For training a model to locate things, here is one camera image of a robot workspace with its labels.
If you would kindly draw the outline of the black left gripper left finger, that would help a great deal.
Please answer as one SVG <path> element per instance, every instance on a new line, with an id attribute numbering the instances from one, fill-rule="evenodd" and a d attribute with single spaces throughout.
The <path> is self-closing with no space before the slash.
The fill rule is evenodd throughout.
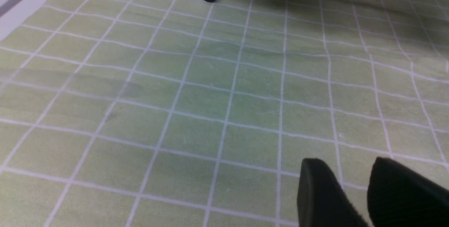
<path id="1" fill-rule="evenodd" d="M 321 159 L 304 158 L 297 192 L 300 227 L 367 227 L 348 200 L 330 167 Z"/>

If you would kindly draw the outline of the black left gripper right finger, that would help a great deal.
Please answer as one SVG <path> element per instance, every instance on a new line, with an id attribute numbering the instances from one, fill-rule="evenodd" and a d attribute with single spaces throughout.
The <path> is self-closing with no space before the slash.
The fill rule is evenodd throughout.
<path id="1" fill-rule="evenodd" d="M 367 192 L 375 227 L 447 227 L 449 192 L 405 165 L 377 157 Z"/>

